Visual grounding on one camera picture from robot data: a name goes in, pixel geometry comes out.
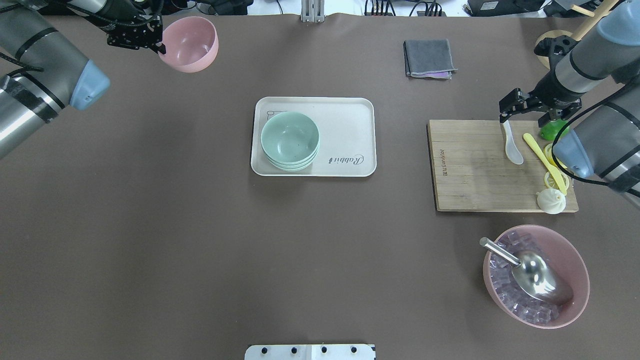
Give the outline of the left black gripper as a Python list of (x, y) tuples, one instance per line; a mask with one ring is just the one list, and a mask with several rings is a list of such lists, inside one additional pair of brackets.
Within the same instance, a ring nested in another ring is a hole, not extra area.
[(156, 54), (166, 54), (163, 43), (163, 21), (159, 14), (137, 23), (114, 22), (106, 27), (109, 46), (139, 50), (150, 49)]

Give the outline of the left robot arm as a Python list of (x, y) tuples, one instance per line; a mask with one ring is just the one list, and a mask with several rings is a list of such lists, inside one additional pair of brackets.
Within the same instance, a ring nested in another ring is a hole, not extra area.
[[(111, 46), (165, 54), (162, 0), (60, 0), (107, 35)], [(85, 110), (109, 89), (110, 80), (40, 13), (48, 0), (1, 2), (1, 57), (16, 70), (1, 77), (0, 155), (14, 148), (65, 107)]]

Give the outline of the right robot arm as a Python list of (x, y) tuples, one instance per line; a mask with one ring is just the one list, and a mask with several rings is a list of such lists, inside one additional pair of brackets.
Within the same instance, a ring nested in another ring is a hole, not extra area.
[(538, 126), (554, 120), (583, 121), (565, 125), (551, 154), (570, 176), (608, 187), (635, 207), (639, 205), (639, 2), (624, 0), (576, 41), (567, 36), (546, 39), (549, 72), (531, 92), (515, 88), (499, 102), (505, 153), (514, 164), (523, 159), (514, 143), (509, 118), (542, 112)]

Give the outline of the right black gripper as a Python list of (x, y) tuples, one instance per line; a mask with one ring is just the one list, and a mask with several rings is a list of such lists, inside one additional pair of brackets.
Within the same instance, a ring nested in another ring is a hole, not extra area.
[(526, 114), (530, 112), (541, 112), (541, 116), (537, 123), (542, 128), (552, 121), (569, 120), (576, 112), (582, 108), (582, 100), (574, 100), (567, 104), (547, 105), (537, 96), (523, 92), (519, 88), (512, 89), (506, 96), (499, 101), (500, 118), (499, 123), (503, 124), (509, 120), (511, 116), (518, 114)]

